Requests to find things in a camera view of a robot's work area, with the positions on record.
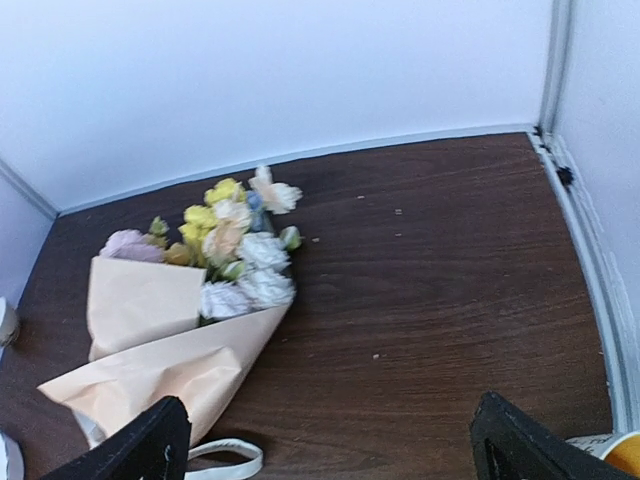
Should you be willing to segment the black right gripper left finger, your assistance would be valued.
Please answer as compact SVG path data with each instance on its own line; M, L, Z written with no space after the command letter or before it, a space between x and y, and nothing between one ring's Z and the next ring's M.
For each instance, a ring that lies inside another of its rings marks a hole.
M191 423L182 401L165 396L112 437L51 471L49 480L182 479Z

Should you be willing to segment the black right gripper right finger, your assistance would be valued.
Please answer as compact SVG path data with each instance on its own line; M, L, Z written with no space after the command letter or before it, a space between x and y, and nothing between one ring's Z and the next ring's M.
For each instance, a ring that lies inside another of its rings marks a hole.
M631 479L552 434L500 394L487 391L470 424L479 479Z

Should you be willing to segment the blue fake flower stem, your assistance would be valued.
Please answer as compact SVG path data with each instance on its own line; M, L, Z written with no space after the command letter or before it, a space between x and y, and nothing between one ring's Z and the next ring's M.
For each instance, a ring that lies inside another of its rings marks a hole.
M249 231L273 232L269 213L266 211L262 197L254 190L249 190L246 196L247 205L250 210Z

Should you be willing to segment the yellow fake flower stem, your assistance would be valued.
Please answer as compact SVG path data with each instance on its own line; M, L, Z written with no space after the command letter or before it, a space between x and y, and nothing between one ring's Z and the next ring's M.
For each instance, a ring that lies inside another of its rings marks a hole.
M205 237L219 224L215 206L223 200L246 201L246 191L241 182L225 178L205 191L203 204L187 207L183 212L183 224L178 227L182 241L190 250L193 266L206 267L202 253Z

